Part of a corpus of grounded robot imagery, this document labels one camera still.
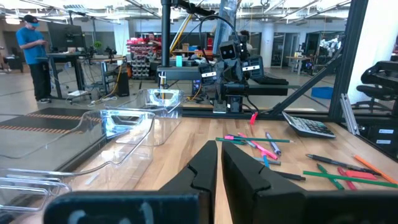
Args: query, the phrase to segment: black metal frame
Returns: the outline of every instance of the black metal frame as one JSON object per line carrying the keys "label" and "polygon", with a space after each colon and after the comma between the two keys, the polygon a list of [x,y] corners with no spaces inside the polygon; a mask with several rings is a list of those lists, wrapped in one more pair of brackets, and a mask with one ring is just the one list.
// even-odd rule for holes
{"label": "black metal frame", "polygon": [[[169,42],[170,36],[170,23],[169,14],[167,9],[172,5],[172,0],[162,0],[163,10],[165,11],[162,16],[162,66],[169,67]],[[330,73],[333,69],[337,69],[336,82],[334,85],[333,96],[331,99],[329,112],[308,112],[308,111],[289,111],[289,114],[299,116],[302,118],[314,119],[327,122],[344,122],[342,110],[340,105],[340,96],[342,93],[348,91],[351,73],[355,61],[356,50],[358,48],[359,38],[361,36],[363,20],[365,17],[368,0],[352,0],[349,9],[349,16],[345,30],[345,43],[343,46],[342,55],[335,58],[334,61],[324,68],[324,73],[313,77],[306,84],[301,86],[295,93],[287,97],[283,102],[279,103],[273,109],[266,113],[261,113],[257,119],[283,119],[280,114],[281,111],[291,105],[297,98],[302,96],[314,84],[318,83],[323,77]],[[243,114],[214,114],[211,108],[188,108],[183,109],[183,116],[186,117],[200,117],[200,118],[231,118],[231,119],[250,119],[250,111],[245,111]],[[356,115],[358,123],[398,123],[398,119],[393,116],[379,115],[379,114],[358,114]]]}

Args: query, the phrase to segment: clear plastic bin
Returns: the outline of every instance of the clear plastic bin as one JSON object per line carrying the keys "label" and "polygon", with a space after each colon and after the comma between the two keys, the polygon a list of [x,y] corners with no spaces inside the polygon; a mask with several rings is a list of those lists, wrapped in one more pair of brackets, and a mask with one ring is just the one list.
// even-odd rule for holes
{"label": "clear plastic bin", "polygon": [[[0,220],[36,223],[30,219],[40,217],[46,204],[72,190],[132,190],[152,162],[154,118],[145,111],[89,111],[75,129],[50,143],[21,157],[0,156],[16,164],[35,160],[0,168]],[[73,172],[45,170],[48,158],[69,151],[94,154]]]}
{"label": "clear plastic bin", "polygon": [[166,142],[174,129],[181,123],[183,95],[182,90],[140,90],[135,100],[117,107],[105,105],[105,108],[154,113],[156,115],[154,144],[158,146]]}

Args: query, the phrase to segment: office chair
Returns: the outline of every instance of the office chair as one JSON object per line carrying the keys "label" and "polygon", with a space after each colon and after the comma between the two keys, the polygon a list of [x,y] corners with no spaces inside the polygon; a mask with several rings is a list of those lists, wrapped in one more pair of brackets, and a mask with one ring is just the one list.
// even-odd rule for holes
{"label": "office chair", "polygon": [[367,69],[361,76],[364,84],[374,86],[359,85],[356,89],[371,100],[360,101],[352,105],[353,110],[374,110],[391,111],[391,109],[376,100],[391,101],[398,98],[398,63],[397,62],[378,62],[375,66]]}

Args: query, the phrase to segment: pillar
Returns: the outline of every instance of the pillar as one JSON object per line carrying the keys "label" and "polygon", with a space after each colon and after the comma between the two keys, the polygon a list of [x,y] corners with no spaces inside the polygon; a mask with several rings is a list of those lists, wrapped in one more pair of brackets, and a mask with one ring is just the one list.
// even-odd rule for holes
{"label": "pillar", "polygon": [[272,44],[274,43],[274,24],[263,23],[261,33],[261,50],[262,65],[264,68],[271,67]]}
{"label": "pillar", "polygon": [[126,20],[120,20],[119,24],[113,24],[113,34],[118,55],[127,54],[127,40],[130,38],[129,34],[129,22]]}
{"label": "pillar", "polygon": [[370,99],[356,90],[362,85],[361,75],[365,70],[378,61],[390,60],[398,34],[397,8],[398,1],[368,2],[348,88],[351,104]]}

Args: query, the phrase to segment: orange pen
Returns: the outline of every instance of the orange pen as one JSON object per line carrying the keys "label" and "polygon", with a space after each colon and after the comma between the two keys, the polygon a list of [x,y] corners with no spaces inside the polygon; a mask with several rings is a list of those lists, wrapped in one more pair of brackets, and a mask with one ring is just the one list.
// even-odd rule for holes
{"label": "orange pen", "polygon": [[372,164],[368,163],[366,160],[362,159],[359,155],[355,155],[354,158],[358,160],[359,162],[362,162],[365,166],[369,167],[371,170],[374,172],[378,172],[381,174],[382,177],[384,177],[386,180],[393,184],[398,184],[398,181],[394,180],[392,177],[388,176],[387,174],[381,172],[381,170],[377,169],[374,167]]}

